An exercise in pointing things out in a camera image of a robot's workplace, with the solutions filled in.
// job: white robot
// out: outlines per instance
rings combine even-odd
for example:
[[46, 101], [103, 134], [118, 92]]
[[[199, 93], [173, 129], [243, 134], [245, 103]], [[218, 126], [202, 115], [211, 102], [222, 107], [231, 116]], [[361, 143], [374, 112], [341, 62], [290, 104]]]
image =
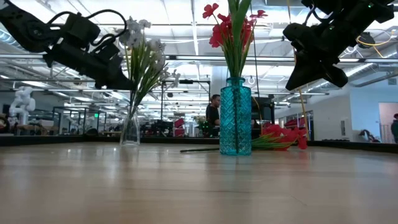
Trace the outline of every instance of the white robot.
[[36, 101], [30, 97], [32, 91], [32, 87], [21, 86], [15, 92], [15, 99], [9, 109], [9, 116], [16, 117], [19, 114], [19, 124], [27, 124], [29, 112], [36, 108]]

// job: table surface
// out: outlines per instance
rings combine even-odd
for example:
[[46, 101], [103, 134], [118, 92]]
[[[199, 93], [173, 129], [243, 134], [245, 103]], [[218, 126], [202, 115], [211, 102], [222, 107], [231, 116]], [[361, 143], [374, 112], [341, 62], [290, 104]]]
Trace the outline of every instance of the table surface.
[[395, 154], [200, 147], [0, 147], [0, 223], [398, 223]]

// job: clear glass vase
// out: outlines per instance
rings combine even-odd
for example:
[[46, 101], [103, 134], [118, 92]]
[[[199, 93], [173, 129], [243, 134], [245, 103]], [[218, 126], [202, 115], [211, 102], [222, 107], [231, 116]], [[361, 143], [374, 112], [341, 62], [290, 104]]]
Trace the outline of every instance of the clear glass vase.
[[120, 136], [120, 145], [138, 146], [140, 143], [140, 126], [137, 114], [127, 114], [123, 121], [123, 130]]
[[221, 89], [220, 153], [251, 154], [251, 89], [244, 78], [228, 78]]

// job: wall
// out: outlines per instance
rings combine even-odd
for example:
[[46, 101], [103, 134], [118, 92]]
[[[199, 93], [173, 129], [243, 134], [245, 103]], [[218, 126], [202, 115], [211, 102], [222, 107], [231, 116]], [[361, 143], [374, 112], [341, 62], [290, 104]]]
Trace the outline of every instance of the wall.
[[[322, 139], [352, 140], [350, 97], [348, 88], [331, 91], [328, 96], [313, 96], [305, 105], [313, 111], [313, 128], [316, 141]], [[276, 110], [275, 118], [302, 113], [301, 105], [294, 104], [289, 109]], [[341, 135], [341, 120], [345, 121], [346, 135]]]
[[398, 88], [354, 88], [351, 90], [350, 98], [354, 135], [362, 129], [367, 129], [373, 136], [380, 138], [379, 103], [398, 103]]

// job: red flower bouquet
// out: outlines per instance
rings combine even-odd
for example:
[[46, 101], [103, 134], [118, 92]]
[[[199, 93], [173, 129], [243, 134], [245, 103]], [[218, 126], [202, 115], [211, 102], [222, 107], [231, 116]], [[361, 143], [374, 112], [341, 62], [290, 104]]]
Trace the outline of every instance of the red flower bouquet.
[[281, 128], [274, 124], [263, 130], [263, 134], [252, 141], [254, 149], [273, 149], [276, 151], [286, 151], [292, 144], [297, 142], [300, 149], [307, 148], [306, 130], [294, 128]]
[[257, 14], [246, 17], [251, 0], [239, 1], [228, 0], [229, 11], [231, 14], [224, 16], [218, 14], [215, 16], [215, 10], [218, 8], [217, 3], [212, 6], [205, 6], [203, 18], [213, 16], [217, 25], [213, 28], [213, 35], [209, 44], [212, 47], [220, 47], [224, 52], [228, 69], [231, 77], [240, 77], [246, 57], [248, 56], [250, 43], [253, 41], [253, 30], [256, 26], [258, 18], [267, 16], [265, 11], [258, 10]]

